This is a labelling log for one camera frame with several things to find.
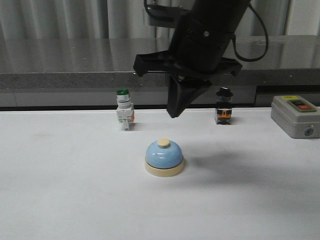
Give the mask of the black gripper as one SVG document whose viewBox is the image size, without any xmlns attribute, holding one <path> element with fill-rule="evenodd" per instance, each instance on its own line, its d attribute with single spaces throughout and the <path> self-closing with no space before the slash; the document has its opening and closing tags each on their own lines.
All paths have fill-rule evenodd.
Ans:
<svg viewBox="0 0 320 240">
<path fill-rule="evenodd" d="M 212 77 L 236 76 L 242 65 L 224 53 L 243 17 L 240 11 L 149 11 L 150 24 L 174 28 L 168 50 L 138 54 L 133 69 L 142 77 L 150 71 L 170 74 L 166 110 L 171 118 L 207 92 Z"/>
</svg>

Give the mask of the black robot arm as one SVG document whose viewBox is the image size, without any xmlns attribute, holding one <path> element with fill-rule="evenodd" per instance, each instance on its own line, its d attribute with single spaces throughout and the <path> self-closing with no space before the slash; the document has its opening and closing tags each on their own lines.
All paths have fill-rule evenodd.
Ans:
<svg viewBox="0 0 320 240">
<path fill-rule="evenodd" d="M 242 65 L 224 53 L 249 6 L 248 0 L 196 0 L 181 16 L 168 50 L 138 54 L 133 69 L 169 74 L 166 110 L 177 118 L 223 74 L 236 76 Z"/>
</svg>

